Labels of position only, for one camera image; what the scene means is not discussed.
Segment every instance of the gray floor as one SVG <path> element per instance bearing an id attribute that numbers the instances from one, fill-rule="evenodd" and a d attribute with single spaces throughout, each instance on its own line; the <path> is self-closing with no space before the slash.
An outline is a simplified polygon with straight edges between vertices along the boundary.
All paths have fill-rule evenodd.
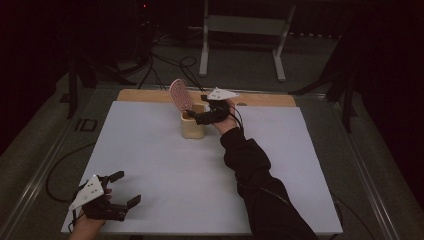
<path id="1" fill-rule="evenodd" d="M 243 49 L 240 47 L 243 44 L 234 46 L 222 42 L 220 39 L 211 45 L 208 76 L 198 78 L 202 86 L 278 93 L 297 90 L 317 80 L 336 44 L 328 39 L 289 37 L 282 57 L 288 80 L 279 83 L 270 45 L 256 44 L 255 48 Z M 193 41 L 186 45 L 161 44 L 153 51 L 175 60 L 186 56 L 199 60 L 201 48 L 198 42 Z M 165 85 L 176 78 L 185 78 L 179 68 L 157 59 L 154 60 L 154 68 Z M 198 63 L 190 69 L 197 75 Z M 140 82 L 145 72 L 146 69 L 128 79 Z M 150 87 L 155 87 L 152 74 L 143 86 Z M 338 105 L 322 100 L 320 94 L 325 93 L 327 87 L 296 98 L 296 103 L 304 114 L 328 186 L 336 196 L 335 203 L 343 216 L 344 233 L 336 239 L 372 239 L 361 221 L 370 229 L 374 239 L 424 239 L 423 212 L 396 168 L 361 102 L 361 96 L 354 96 L 357 117 L 352 118 L 353 133 L 347 134 L 340 127 Z M 27 187 L 27 183 L 45 159 L 54 157 L 54 161 L 58 161 L 66 154 L 96 141 L 111 102 L 123 88 L 127 87 L 104 80 L 94 90 L 80 89 L 81 111 L 75 119 L 96 119 L 100 126 L 94 132 L 79 132 L 73 130 L 75 120 L 66 120 L 67 105 L 59 103 L 60 97 L 67 91 L 66 76 L 58 82 L 57 93 L 43 105 L 1 156 L 0 224 L 5 226 L 8 223 L 6 220 L 10 220 L 7 216 L 19 212 L 14 207 L 21 204 L 18 201 L 24 189 L 35 188 L 34 185 Z M 67 128 L 69 132 L 62 134 L 61 131 Z M 63 141 L 58 138 L 62 135 L 66 136 Z M 59 151 L 56 153 L 52 146 L 60 146 Z M 55 195 L 66 198 L 72 194 L 91 151 L 92 147 L 87 147 L 70 155 L 59 165 L 50 184 Z M 33 202 L 28 202 L 28 211 L 19 212 L 23 221 L 17 221 L 16 231 L 12 234 L 14 239 L 66 239 L 68 235 L 60 233 L 60 228 L 67 205 L 50 199 L 44 187 L 36 189 L 34 193 L 37 197 Z M 382 203 L 382 207 L 376 206 L 376 202 Z M 391 226 L 395 231 L 387 233 Z M 98 239 L 128 239 L 128 236 L 101 235 Z"/>

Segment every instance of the floor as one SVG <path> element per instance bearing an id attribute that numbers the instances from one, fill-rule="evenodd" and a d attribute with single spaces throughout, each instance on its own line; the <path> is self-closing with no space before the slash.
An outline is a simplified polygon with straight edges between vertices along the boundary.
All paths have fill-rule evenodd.
<path id="1" fill-rule="evenodd" d="M 199 38 L 195 37 L 188 43 L 163 38 L 153 52 L 177 62 L 184 57 L 193 57 L 184 63 L 194 63 L 187 69 L 193 72 L 205 88 L 284 94 L 317 80 L 337 44 L 331 39 L 290 36 L 282 56 L 287 81 L 280 83 L 276 80 L 271 57 L 273 45 L 267 42 L 240 42 L 238 38 L 228 35 L 217 34 L 212 37 L 214 41 L 211 42 L 208 75 L 204 78 L 199 78 L 196 72 L 201 53 Z M 142 88 L 158 88 L 158 79 L 163 85 L 169 86 L 176 78 L 186 78 L 180 67 L 159 58 L 153 61 L 157 77 L 151 73 Z M 137 83 L 131 88 L 140 87 L 139 83 L 146 73 L 147 69 L 143 69 L 128 76 L 128 80 Z M 96 89 L 79 88 L 79 111 L 73 119 L 67 120 L 68 105 L 59 103 L 62 95 L 67 93 L 65 75 L 58 81 L 55 95 L 40 108 L 1 156 L 0 238 L 68 237 L 60 233 L 67 204 L 54 201 L 46 194 L 45 179 L 54 163 L 61 161 L 49 179 L 49 189 L 53 195 L 66 199 L 79 184 L 92 144 L 101 131 L 111 102 L 121 89 L 129 88 L 101 79 Z M 354 95 L 356 116 L 351 118 L 353 131 L 349 134 L 340 124 L 339 104 L 328 103 L 324 99 L 323 94 L 327 88 L 322 86 L 295 99 L 304 115 L 335 205 L 339 209 L 344 233 L 335 239 L 424 239 L 424 214 L 397 170 L 361 102 L 361 96 L 358 93 Z M 76 131 L 78 119 L 95 119 L 99 125 L 91 132 Z M 117 235 L 98 237 L 128 238 Z"/>

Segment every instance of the black sleeve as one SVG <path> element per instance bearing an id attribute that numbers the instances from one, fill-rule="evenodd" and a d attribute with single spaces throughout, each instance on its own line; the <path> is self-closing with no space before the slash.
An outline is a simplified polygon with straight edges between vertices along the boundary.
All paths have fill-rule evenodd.
<path id="1" fill-rule="evenodd" d="M 271 163 L 253 139 L 233 128 L 221 137 L 225 164 L 233 169 L 256 239 L 318 239 L 291 204 L 284 184 L 269 173 Z"/>

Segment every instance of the dark background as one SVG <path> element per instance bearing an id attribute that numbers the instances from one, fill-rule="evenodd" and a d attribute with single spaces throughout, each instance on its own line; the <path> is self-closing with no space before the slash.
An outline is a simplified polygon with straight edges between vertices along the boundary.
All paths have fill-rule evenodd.
<path id="1" fill-rule="evenodd" d="M 277 16 L 279 1 L 216 1 L 220 14 Z M 117 67 L 115 60 L 133 58 L 122 46 L 143 39 L 137 53 L 148 53 L 148 27 L 176 37 L 187 26 L 202 26 L 203 1 L 2 1 L 0 5 L 1 144 L 8 147 L 39 107 L 54 93 L 67 72 L 71 39 L 93 59 Z M 302 1 L 291 32 L 338 38 L 323 76 L 359 59 L 355 89 L 385 139 L 418 202 L 424 170 L 423 5 L 419 1 Z M 140 8 L 147 4 L 148 9 Z M 151 25 L 140 24 L 151 21 Z M 120 38 L 122 32 L 127 37 Z"/>

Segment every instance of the white tabletop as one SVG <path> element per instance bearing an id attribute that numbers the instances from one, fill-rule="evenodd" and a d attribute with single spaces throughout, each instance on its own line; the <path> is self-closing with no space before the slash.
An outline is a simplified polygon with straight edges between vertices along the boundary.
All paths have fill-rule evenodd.
<path id="1" fill-rule="evenodd" d="M 319 235 L 341 233 L 324 175 L 299 108 L 238 107 L 247 138 L 270 158 L 300 215 Z M 234 172 L 212 126 L 200 140 L 181 136 L 180 113 L 169 103 L 114 102 L 81 179 L 125 177 L 108 187 L 115 204 L 141 194 L 124 222 L 102 232 L 154 235 L 250 234 Z M 71 221 L 68 214 L 62 231 Z"/>

